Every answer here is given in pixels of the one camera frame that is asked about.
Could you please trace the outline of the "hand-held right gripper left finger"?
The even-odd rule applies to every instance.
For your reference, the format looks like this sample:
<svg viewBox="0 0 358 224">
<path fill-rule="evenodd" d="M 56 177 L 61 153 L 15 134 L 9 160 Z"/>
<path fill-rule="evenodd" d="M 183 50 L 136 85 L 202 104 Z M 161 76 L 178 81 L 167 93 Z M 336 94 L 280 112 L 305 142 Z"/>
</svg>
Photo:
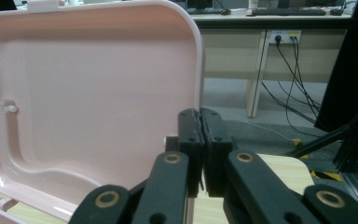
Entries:
<svg viewBox="0 0 358 224">
<path fill-rule="evenodd" d="M 201 176 L 200 113 L 189 108 L 178 116 L 178 134 L 166 138 L 156 157 L 131 224 L 192 224 Z"/>
</svg>

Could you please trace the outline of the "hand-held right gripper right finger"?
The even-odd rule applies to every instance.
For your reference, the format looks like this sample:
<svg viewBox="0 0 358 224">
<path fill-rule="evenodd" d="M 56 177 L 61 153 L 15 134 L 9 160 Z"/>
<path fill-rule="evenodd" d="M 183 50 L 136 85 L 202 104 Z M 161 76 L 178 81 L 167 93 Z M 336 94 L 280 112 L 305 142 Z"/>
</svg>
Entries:
<svg viewBox="0 0 358 224">
<path fill-rule="evenodd" d="M 200 122 L 206 189 L 224 199 L 229 224 L 319 224 L 260 156 L 235 148 L 217 112 L 201 109 Z"/>
</svg>

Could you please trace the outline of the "pink plastic storage box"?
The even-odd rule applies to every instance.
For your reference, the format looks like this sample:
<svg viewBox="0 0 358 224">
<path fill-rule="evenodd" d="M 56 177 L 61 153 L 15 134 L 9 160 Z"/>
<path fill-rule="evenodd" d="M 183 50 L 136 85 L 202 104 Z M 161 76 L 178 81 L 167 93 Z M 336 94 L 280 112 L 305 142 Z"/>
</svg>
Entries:
<svg viewBox="0 0 358 224">
<path fill-rule="evenodd" d="M 0 193 L 66 220 L 145 180 L 199 108 L 200 30 L 167 0 L 0 11 Z"/>
</svg>

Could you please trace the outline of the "light wooden desk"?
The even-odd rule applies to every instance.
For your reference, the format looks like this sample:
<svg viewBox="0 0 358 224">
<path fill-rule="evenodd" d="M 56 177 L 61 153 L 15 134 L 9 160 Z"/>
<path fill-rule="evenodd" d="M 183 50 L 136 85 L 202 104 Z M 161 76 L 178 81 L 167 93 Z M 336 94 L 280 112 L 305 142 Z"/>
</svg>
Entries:
<svg viewBox="0 0 358 224">
<path fill-rule="evenodd" d="M 246 114 L 257 114 L 261 82 L 288 80 L 299 64 L 301 80 L 325 83 L 331 77 L 351 23 L 342 16 L 196 15 L 206 48 L 205 76 L 245 79 Z M 270 44 L 273 30 L 301 30 L 297 43 Z"/>
</svg>

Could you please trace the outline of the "black metal stand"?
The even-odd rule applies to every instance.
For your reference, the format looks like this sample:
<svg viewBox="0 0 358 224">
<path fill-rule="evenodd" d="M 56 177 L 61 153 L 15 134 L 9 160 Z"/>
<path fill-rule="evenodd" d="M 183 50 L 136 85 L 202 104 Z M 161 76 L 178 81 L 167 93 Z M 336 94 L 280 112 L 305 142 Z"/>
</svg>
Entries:
<svg viewBox="0 0 358 224">
<path fill-rule="evenodd" d="M 349 123 L 311 141 L 305 146 L 288 152 L 287 156 L 300 158 L 339 139 L 342 140 L 342 144 L 333 159 L 333 163 L 340 172 L 353 173 L 358 168 L 358 113 Z"/>
</svg>

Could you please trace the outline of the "black keyboard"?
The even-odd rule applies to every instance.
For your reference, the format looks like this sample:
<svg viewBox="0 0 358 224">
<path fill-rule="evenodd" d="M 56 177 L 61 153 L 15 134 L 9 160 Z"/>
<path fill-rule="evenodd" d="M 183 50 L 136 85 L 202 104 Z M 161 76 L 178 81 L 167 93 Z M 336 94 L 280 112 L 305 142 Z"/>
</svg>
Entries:
<svg viewBox="0 0 358 224">
<path fill-rule="evenodd" d="M 326 12 L 321 9 L 301 9 L 301 8 L 267 8 L 253 9 L 253 16 L 325 16 Z"/>
<path fill-rule="evenodd" d="M 196 8 L 188 8 L 186 12 L 189 15 L 221 15 L 221 11 L 223 9 L 218 8 L 205 8 L 205 9 L 196 9 Z"/>
</svg>

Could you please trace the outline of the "dark monitor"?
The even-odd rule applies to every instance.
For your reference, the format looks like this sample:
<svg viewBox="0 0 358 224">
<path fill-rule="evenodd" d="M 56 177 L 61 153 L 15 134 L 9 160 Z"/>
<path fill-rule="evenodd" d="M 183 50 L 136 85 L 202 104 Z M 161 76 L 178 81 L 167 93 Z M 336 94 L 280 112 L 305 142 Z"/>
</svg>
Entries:
<svg viewBox="0 0 358 224">
<path fill-rule="evenodd" d="M 187 8 L 205 9 L 213 7 L 213 0 L 186 0 Z"/>
<path fill-rule="evenodd" d="M 340 7 L 345 0 L 278 0 L 278 8 L 289 7 Z"/>
</svg>

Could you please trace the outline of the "black curtain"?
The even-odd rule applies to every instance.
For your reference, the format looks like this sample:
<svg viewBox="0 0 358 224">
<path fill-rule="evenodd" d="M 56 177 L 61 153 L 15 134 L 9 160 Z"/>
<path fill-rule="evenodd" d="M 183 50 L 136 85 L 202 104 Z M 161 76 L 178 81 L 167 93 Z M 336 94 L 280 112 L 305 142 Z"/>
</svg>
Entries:
<svg viewBox="0 0 358 224">
<path fill-rule="evenodd" d="M 358 113 L 358 2 L 328 81 L 314 126 L 325 132 L 350 122 Z"/>
</svg>

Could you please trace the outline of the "white wall socket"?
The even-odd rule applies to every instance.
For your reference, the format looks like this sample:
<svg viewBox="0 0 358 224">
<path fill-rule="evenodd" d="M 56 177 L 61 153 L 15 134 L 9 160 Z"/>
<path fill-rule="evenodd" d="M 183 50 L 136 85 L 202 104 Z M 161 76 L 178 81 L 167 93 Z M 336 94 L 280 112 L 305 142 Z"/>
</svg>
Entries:
<svg viewBox="0 0 358 224">
<path fill-rule="evenodd" d="M 301 37 L 301 30 L 273 30 L 270 34 L 270 44 L 292 44 L 297 43 Z"/>
</svg>

